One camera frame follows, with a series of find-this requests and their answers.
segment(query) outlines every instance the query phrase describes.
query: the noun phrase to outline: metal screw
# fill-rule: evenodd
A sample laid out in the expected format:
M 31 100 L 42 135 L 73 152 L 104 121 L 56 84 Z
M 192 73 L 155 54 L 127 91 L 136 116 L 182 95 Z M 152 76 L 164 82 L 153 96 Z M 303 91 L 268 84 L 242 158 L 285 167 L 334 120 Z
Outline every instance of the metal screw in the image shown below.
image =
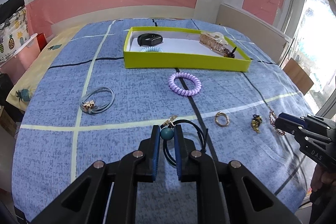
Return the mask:
M 133 157 L 141 158 L 142 156 L 143 156 L 143 152 L 140 150 L 136 150 L 133 152 Z
M 239 167 L 241 167 L 241 163 L 239 162 L 239 161 L 237 161 L 237 160 L 233 160 L 232 162 L 231 162 L 231 166 L 233 167 L 233 168 L 239 168 Z
M 97 168 L 97 169 L 100 169 L 104 166 L 104 162 L 101 161 L 101 160 L 96 160 L 94 163 L 93 163 L 93 167 L 94 168 Z
M 200 156 L 202 156 L 202 153 L 201 151 L 194 150 L 191 152 L 191 156 L 193 156 L 194 158 L 199 158 Z

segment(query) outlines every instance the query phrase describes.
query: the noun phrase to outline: cardboard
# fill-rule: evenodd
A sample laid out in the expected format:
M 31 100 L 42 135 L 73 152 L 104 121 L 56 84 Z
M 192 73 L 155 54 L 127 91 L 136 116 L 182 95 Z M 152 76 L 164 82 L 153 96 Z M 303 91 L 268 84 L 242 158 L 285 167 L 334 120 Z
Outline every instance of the cardboard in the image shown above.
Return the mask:
M 137 37 L 143 33 L 163 36 L 158 45 L 164 52 L 140 52 Z M 247 71 L 251 59 L 238 47 L 236 58 L 227 58 L 212 52 L 199 42 L 200 30 L 171 27 L 132 27 L 124 44 L 125 68 L 192 68 Z M 236 47 L 225 37 L 229 50 Z
M 12 137 L 16 133 L 17 124 L 8 115 L 3 106 L 0 106 L 0 126 Z

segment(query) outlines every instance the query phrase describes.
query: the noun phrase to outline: human hand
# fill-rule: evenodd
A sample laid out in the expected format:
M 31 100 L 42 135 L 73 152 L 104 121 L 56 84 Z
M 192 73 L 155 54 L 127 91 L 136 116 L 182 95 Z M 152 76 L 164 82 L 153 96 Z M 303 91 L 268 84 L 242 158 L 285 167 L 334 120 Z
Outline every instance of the human hand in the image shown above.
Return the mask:
M 323 186 L 323 184 L 332 184 L 333 186 L 336 186 L 336 173 L 328 173 L 323 167 L 317 164 L 313 178 L 311 179 L 310 187 L 313 192 L 316 192 Z

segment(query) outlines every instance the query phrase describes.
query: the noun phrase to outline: gold ring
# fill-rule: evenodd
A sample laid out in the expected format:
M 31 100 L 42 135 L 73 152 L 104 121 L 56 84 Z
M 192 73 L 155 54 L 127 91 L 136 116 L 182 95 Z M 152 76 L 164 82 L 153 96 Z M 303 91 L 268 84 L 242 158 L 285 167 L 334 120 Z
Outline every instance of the gold ring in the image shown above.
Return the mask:
M 225 119 L 226 119 L 226 124 L 220 124 L 219 122 L 218 122 L 218 117 L 219 116 L 224 116 L 225 117 Z M 230 119 L 229 119 L 229 117 L 225 114 L 225 113 L 223 113 L 223 112 L 218 112 L 218 113 L 216 113 L 216 115 L 215 115 L 215 123 L 217 124 L 217 125 L 219 125 L 220 127 L 227 127 L 228 125 L 229 125 L 229 123 L 230 123 Z

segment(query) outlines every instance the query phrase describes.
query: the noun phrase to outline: jewelry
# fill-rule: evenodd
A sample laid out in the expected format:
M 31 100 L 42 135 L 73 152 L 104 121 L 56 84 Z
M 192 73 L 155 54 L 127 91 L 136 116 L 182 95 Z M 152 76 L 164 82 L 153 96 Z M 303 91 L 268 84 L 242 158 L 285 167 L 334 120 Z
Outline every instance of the jewelry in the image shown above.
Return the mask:
M 263 120 L 261 119 L 260 115 L 256 115 L 256 114 L 253 115 L 251 126 L 255 132 L 260 133 L 259 126 L 262 122 Z
M 146 47 L 140 50 L 141 52 L 164 52 L 161 48 L 159 47 Z
M 96 106 L 94 100 L 87 101 L 87 99 L 99 92 L 109 92 L 111 93 L 111 101 L 108 104 L 102 105 L 102 106 Z M 114 102 L 115 94 L 114 91 L 110 88 L 100 87 L 96 90 L 93 90 L 91 92 L 88 92 L 85 94 L 82 99 L 80 100 L 79 107 L 80 109 L 87 113 L 87 114 L 98 114 L 106 111 Z
M 160 128 L 162 129 L 167 125 L 169 125 L 170 127 L 174 127 L 173 120 L 175 120 L 177 117 L 178 117 L 177 115 L 169 117 L 168 120 L 166 120 L 162 125 L 160 125 Z
M 163 37 L 156 33 L 144 33 L 138 36 L 139 46 L 156 46 L 162 41 Z
M 268 106 L 268 108 L 269 108 L 269 123 L 271 124 L 271 126 L 273 126 L 274 127 L 274 130 L 275 130 L 275 132 L 277 133 L 277 134 L 279 134 L 279 135 L 281 135 L 281 136 L 285 136 L 286 135 L 286 132 L 285 131 L 283 131 L 283 130 L 280 130 L 280 129 L 277 129 L 276 127 L 275 127 L 275 120 L 277 119 L 277 117 L 278 116 L 276 116 L 275 115 L 275 113 L 274 113 L 274 111 L 273 111 L 273 109 L 271 109 L 271 107 L 269 106 L 269 105 L 267 105 Z
M 83 107 L 86 109 L 86 110 L 89 110 L 91 108 L 93 108 L 95 106 L 95 101 L 94 100 L 91 100 L 91 101 L 87 101 L 83 104 Z
M 221 124 L 221 123 L 219 123 L 219 121 L 218 121 L 218 117 L 219 116 L 224 116 L 225 117 L 225 119 L 226 119 L 226 124 Z M 218 125 L 218 126 L 220 126 L 220 127 L 227 127 L 228 125 L 229 125 L 229 123 L 230 123 L 230 119 L 229 119 L 229 117 L 225 114 L 225 113 L 223 113 L 223 112 L 218 112 L 218 113 L 216 113 L 216 115 L 215 115 L 215 123 Z
M 184 90 L 184 89 L 179 88 L 174 82 L 176 78 L 184 78 L 184 79 L 192 81 L 195 84 L 195 88 L 193 90 Z M 198 78 L 187 72 L 173 73 L 172 76 L 169 77 L 168 79 L 168 85 L 173 92 L 175 92 L 178 95 L 185 96 L 185 97 L 196 95 L 197 93 L 199 93 L 202 87 L 202 84 L 198 80 Z
M 232 51 L 228 50 L 224 45 L 228 45 L 223 34 L 216 33 L 201 33 L 199 42 L 208 47 L 212 51 L 222 55 L 223 57 L 235 58 L 234 52 L 237 47 Z

